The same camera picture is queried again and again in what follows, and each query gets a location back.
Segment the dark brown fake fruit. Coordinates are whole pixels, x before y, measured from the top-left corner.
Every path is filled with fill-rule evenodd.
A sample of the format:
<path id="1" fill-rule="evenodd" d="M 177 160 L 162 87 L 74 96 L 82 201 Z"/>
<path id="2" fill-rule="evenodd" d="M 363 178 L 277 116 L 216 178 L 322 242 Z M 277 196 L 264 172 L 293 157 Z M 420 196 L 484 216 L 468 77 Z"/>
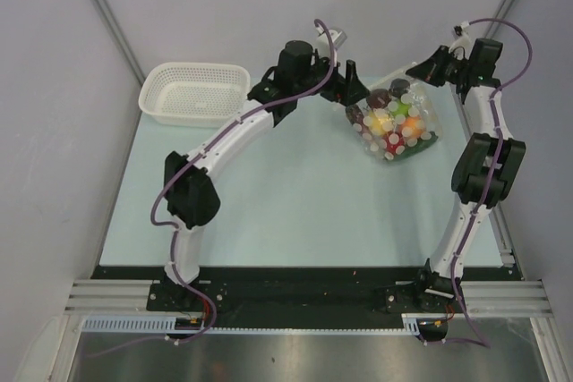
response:
<path id="1" fill-rule="evenodd" d="M 396 78 L 390 83 L 389 93 L 395 97 L 400 98 L 410 90 L 410 82 L 406 79 Z"/>

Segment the clear polka dot zip bag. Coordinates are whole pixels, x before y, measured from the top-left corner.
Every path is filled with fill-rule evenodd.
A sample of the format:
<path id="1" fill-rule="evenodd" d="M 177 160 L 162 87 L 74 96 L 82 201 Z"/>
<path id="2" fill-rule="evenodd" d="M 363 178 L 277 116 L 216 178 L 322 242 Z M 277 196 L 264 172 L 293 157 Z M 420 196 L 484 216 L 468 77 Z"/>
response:
<path id="1" fill-rule="evenodd" d="M 408 116 L 420 116 L 425 122 L 426 126 L 425 132 L 435 132 L 441 138 L 443 134 L 442 125 L 440 123 L 438 114 L 433 106 L 433 103 L 431 102 L 429 96 L 427 95 L 425 86 L 420 81 L 409 78 L 408 76 L 405 75 L 405 71 L 412 66 L 414 66 L 414 64 L 409 64 L 400 69 L 397 69 L 394 72 L 387 75 L 386 77 L 379 79 L 374 83 L 368 85 L 367 88 L 370 92 L 373 89 L 381 89 L 381 88 L 384 88 L 387 91 L 389 91 L 390 83 L 396 78 L 402 78 L 408 80 L 410 82 L 410 90 L 406 94 L 402 95 L 400 98 L 395 98 L 389 93 L 391 96 L 391 100 L 400 99 L 402 102 L 410 104 L 411 107 L 409 108 Z M 367 118 L 367 116 L 371 111 L 376 112 L 378 115 L 380 115 L 382 112 L 385 112 L 386 114 L 390 115 L 393 118 L 394 122 L 393 132 L 397 134 L 400 134 L 399 127 L 406 120 L 408 116 L 403 116 L 403 115 L 392 116 L 389 113 L 387 107 L 385 107 L 384 109 L 372 110 L 368 107 L 366 99 L 361 100 L 355 105 L 359 106 L 361 111 L 363 112 L 363 132 L 359 133 L 353 127 L 352 128 L 357 134 L 358 139 L 363 143 L 365 151 L 371 156 L 385 163 L 404 160 L 404 159 L 397 159 L 397 157 L 391 157 L 389 154 L 387 155 L 384 154 L 384 150 L 381 147 L 382 137 L 384 135 L 383 136 L 372 135 L 371 131 L 368 128 L 370 120 Z"/>

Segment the purple fake eggplant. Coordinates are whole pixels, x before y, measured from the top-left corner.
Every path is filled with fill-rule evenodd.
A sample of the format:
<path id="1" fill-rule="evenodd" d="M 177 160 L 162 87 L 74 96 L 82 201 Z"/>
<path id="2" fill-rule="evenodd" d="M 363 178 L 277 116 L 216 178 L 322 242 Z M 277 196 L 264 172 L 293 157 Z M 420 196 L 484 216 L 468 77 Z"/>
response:
<path id="1" fill-rule="evenodd" d="M 357 105 L 347 106 L 345 109 L 346 118 L 352 127 L 359 133 L 363 132 L 363 112 Z"/>

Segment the dark red fake plum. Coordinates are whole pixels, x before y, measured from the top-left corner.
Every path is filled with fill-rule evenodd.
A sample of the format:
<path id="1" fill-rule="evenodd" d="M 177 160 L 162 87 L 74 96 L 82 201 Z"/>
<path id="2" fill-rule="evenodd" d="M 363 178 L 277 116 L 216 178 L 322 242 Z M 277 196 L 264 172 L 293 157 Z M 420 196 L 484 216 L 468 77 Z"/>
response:
<path id="1" fill-rule="evenodd" d="M 373 89 L 370 95 L 366 98 L 368 107 L 374 109 L 384 109 L 391 101 L 389 92 L 384 89 Z"/>

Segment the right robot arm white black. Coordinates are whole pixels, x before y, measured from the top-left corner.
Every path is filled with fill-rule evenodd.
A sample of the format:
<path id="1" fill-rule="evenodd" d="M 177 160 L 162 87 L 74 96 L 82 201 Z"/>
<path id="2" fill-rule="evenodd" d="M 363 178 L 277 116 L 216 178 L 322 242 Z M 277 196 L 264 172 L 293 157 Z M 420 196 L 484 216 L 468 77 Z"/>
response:
<path id="1" fill-rule="evenodd" d="M 473 130 L 452 173 L 455 200 L 445 233 L 416 279 L 394 293 L 404 296 L 409 308 L 443 311 L 459 297 L 465 253 L 482 221 L 508 197 L 525 156 L 525 143 L 506 125 L 501 83 L 493 76 L 502 48 L 498 41 L 479 38 L 468 56 L 458 57 L 454 47 L 441 46 L 406 70 L 406 76 L 433 87 L 453 85 Z"/>

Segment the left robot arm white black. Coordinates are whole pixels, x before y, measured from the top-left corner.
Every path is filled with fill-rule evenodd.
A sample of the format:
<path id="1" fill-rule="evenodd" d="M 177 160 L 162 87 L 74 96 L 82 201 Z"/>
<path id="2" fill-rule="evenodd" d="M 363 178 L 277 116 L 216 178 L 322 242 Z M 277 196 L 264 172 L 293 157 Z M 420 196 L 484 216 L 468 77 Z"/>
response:
<path id="1" fill-rule="evenodd" d="M 326 54 L 302 40 L 292 40 L 252 87 L 237 115 L 198 148 L 165 159 L 164 186 L 150 210 L 154 226 L 171 226 L 173 236 L 165 272 L 172 283 L 167 300 L 179 310 L 197 301 L 212 300 L 192 283 L 199 275 L 198 257 L 205 226 L 221 207 L 215 182 L 244 149 L 265 132 L 277 127 L 297 108 L 299 100 L 319 95 L 340 106 L 366 98 L 369 90 L 360 81 L 355 61 L 340 64 L 337 49 Z"/>

